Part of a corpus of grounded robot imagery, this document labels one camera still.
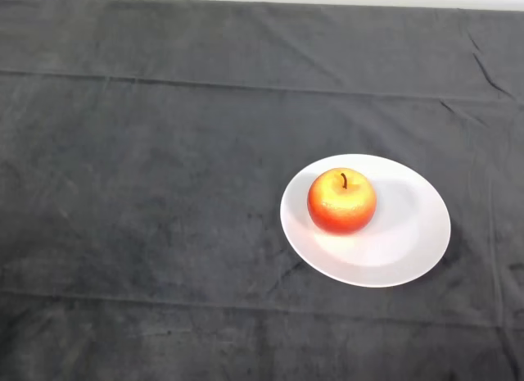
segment table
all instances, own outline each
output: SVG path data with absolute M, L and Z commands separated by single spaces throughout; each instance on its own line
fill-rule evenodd
M 524 15 L 0 0 L 1 380 L 519 380 Z M 444 259 L 357 288 L 291 249 L 319 158 L 426 177 Z

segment dark gray cloth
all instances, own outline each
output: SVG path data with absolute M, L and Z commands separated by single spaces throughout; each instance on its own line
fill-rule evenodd
M 524 379 L 524 14 L 0 0 L 0 379 Z M 293 252 L 291 177 L 389 157 L 439 265 Z

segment white plate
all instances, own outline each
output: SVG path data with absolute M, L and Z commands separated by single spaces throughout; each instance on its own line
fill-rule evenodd
M 309 217 L 309 187 L 332 168 L 357 170 L 377 193 L 373 219 L 354 234 L 327 234 Z M 448 210 L 427 180 L 398 162 L 364 154 L 306 166 L 284 191 L 280 219 L 304 261 L 333 279 L 362 287 L 390 287 L 422 276 L 444 255 L 451 234 Z

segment apple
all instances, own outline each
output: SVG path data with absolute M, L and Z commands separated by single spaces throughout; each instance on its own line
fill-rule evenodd
M 334 234 L 362 229 L 377 209 L 377 194 L 369 180 L 356 170 L 335 168 L 321 174 L 308 192 L 313 222 Z

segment apple stem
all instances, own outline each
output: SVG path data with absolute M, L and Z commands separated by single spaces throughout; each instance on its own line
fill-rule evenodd
M 341 174 L 341 175 L 344 178 L 344 185 L 342 187 L 347 189 L 347 178 L 346 178 L 346 176 L 344 174 Z

